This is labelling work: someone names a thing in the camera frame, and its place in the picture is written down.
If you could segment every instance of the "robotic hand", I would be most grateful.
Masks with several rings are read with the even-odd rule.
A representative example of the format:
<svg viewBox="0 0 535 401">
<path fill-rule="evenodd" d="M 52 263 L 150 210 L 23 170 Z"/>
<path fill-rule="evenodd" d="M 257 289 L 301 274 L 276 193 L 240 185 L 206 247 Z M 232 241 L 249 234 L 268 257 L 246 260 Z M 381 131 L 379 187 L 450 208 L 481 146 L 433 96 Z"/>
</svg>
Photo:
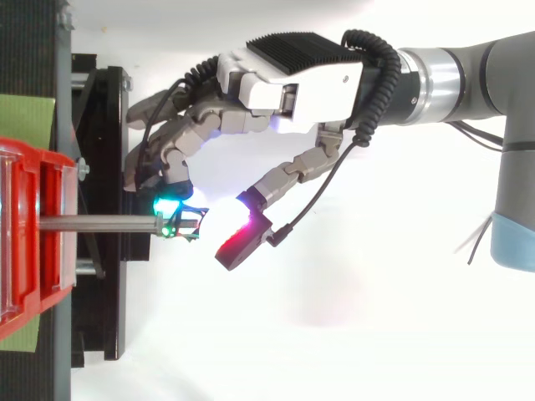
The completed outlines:
<svg viewBox="0 0 535 401">
<path fill-rule="evenodd" d="M 342 45 L 314 33 L 269 35 L 199 64 L 166 92 L 128 113 L 145 137 L 125 162 L 125 188 L 159 197 L 191 196 L 186 158 L 220 134 L 309 132 L 315 147 L 271 169 L 238 199 L 250 222 L 216 258 L 231 270 L 264 241 L 278 245 L 323 193 L 344 157 L 369 145 L 379 124 L 420 124 L 507 115 L 492 255 L 503 266 L 535 271 L 535 33 L 472 48 L 405 48 L 363 31 Z M 150 138 L 153 124 L 166 121 Z M 340 155 L 344 129 L 352 144 Z M 298 182 L 330 170 L 305 209 L 279 231 L 262 212 Z"/>
</svg>

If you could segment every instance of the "red plastic bin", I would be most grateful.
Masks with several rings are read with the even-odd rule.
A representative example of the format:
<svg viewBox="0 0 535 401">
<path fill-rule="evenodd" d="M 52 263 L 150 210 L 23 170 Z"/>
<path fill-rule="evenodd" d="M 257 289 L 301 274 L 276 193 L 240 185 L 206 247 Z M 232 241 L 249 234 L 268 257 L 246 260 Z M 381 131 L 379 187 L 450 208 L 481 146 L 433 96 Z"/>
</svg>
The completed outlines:
<svg viewBox="0 0 535 401">
<path fill-rule="evenodd" d="M 72 289 L 75 233 L 40 236 L 38 218 L 75 214 L 77 184 L 71 159 L 0 138 L 0 340 Z"/>
</svg>

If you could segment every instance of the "white wall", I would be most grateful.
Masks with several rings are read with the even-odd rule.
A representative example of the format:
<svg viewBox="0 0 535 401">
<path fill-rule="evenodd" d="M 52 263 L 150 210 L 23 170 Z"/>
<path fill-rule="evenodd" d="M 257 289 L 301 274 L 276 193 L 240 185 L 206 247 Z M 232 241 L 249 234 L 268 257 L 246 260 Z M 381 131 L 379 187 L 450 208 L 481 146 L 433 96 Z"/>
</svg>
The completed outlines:
<svg viewBox="0 0 535 401">
<path fill-rule="evenodd" d="M 132 104 L 263 33 L 338 42 L 363 28 L 396 47 L 445 47 L 535 29 L 521 0 L 494 11 L 483 0 L 74 6 L 73 51 L 124 67 Z M 191 161 L 192 178 L 209 200 L 236 195 L 312 144 L 313 133 L 220 138 Z M 490 236 L 472 266 L 468 250 L 454 253 L 492 210 L 498 166 L 443 124 L 381 128 L 279 248 L 232 273 L 199 244 L 154 239 L 150 263 L 129 265 L 126 354 L 88 355 L 73 400 L 535 399 L 535 276 L 496 266 Z M 269 217 L 284 224 L 317 188 L 296 188 Z"/>
</svg>

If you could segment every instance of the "black metal frame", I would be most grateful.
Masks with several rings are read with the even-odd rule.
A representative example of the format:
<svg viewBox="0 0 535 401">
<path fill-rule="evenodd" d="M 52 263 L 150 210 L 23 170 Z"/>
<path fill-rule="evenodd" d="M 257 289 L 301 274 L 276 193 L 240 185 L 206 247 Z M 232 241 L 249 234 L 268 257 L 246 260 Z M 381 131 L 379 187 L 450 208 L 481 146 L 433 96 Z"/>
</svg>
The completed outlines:
<svg viewBox="0 0 535 401">
<path fill-rule="evenodd" d="M 94 64 L 88 55 L 73 55 L 73 71 L 88 74 L 84 88 L 73 89 L 76 137 L 91 170 L 80 183 L 80 209 L 86 207 L 90 215 L 141 214 L 137 200 L 122 189 L 122 160 L 128 151 L 125 71 L 84 71 L 79 60 L 86 67 Z M 106 360 L 119 359 L 125 351 L 126 261 L 148 260 L 149 250 L 149 234 L 79 235 L 78 257 L 100 262 L 104 274 L 78 276 L 73 290 L 73 368 L 84 366 L 84 351 L 104 351 Z"/>
<path fill-rule="evenodd" d="M 56 99 L 51 149 L 75 157 L 70 138 L 70 31 L 64 0 L 3 0 L 0 94 Z M 70 296 L 43 313 L 35 353 L 0 353 L 2 401 L 70 399 Z"/>
<path fill-rule="evenodd" d="M 92 173 L 87 180 L 88 197 L 85 198 L 90 212 L 105 210 L 106 213 L 146 214 L 150 212 L 148 203 L 140 206 L 122 191 L 121 161 L 123 152 L 127 151 L 123 118 L 128 105 L 122 69 L 109 68 L 95 73 L 95 101 L 100 104 L 101 115 L 107 116 L 107 124 L 91 135 L 98 132 L 105 135 L 113 149 L 96 154 L 89 141 L 83 142 L 79 148 L 71 135 L 71 35 L 66 27 L 58 24 L 59 12 L 65 3 L 65 0 L 2 0 L 0 94 L 56 99 L 50 149 L 73 159 L 82 152 L 92 164 Z M 74 107 L 74 112 L 78 113 L 80 108 L 76 106 L 78 103 Z M 87 110 L 85 107 L 82 109 L 85 115 Z M 78 131 L 86 124 L 80 125 L 80 121 L 83 122 L 83 118 L 78 120 Z M 97 179 L 90 177 L 95 176 L 104 181 L 102 188 L 110 192 L 110 198 L 94 195 L 92 185 L 98 183 L 91 184 Z M 94 239 L 103 261 L 105 279 L 79 277 L 73 296 L 68 295 L 41 315 L 35 353 L 0 352 L 2 401 L 69 401 L 71 362 L 76 362 L 77 355 L 78 362 L 83 362 L 84 350 L 104 350 L 107 359 L 117 359 L 124 352 L 125 261 L 148 259 L 150 238 L 132 235 L 96 236 Z M 85 240 L 79 240 L 81 256 L 85 255 L 85 251 L 89 253 L 85 243 Z M 91 285 L 97 288 L 96 293 L 89 293 Z M 71 298 L 77 307 L 71 308 Z M 86 310 L 79 310 L 80 305 L 90 303 L 92 305 Z M 82 338 L 90 347 L 84 347 L 85 341 L 77 343 L 75 340 L 74 352 L 71 353 L 71 323 L 76 330 L 73 337 Z M 88 328 L 89 332 L 81 329 L 80 325 Z"/>
</svg>

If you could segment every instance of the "robotic finger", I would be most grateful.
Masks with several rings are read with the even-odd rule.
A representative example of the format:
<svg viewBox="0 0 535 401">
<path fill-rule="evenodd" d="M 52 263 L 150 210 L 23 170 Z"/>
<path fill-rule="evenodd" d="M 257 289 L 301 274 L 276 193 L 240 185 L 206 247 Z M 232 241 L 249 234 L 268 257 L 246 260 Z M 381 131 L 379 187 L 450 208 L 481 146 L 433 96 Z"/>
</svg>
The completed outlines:
<svg viewBox="0 0 535 401">
<path fill-rule="evenodd" d="M 157 101 L 153 98 L 144 100 L 131 109 L 133 124 L 139 124 L 150 114 L 147 109 L 141 112 L 143 107 L 153 107 L 161 100 L 161 97 Z M 260 115 L 255 115 L 243 105 L 218 94 L 204 98 L 187 109 L 184 115 L 176 115 L 176 108 L 173 104 L 172 106 L 175 115 L 171 112 L 171 106 L 166 103 L 164 118 L 172 119 L 164 123 L 149 139 L 142 171 L 138 172 L 136 168 L 141 145 L 126 157 L 125 190 L 136 191 L 135 177 L 139 173 L 140 190 L 153 190 L 157 196 L 165 199 L 188 199 L 192 195 L 193 184 L 186 159 L 198 152 L 208 140 L 221 133 L 264 131 L 269 126 L 274 112 L 263 110 Z"/>
</svg>

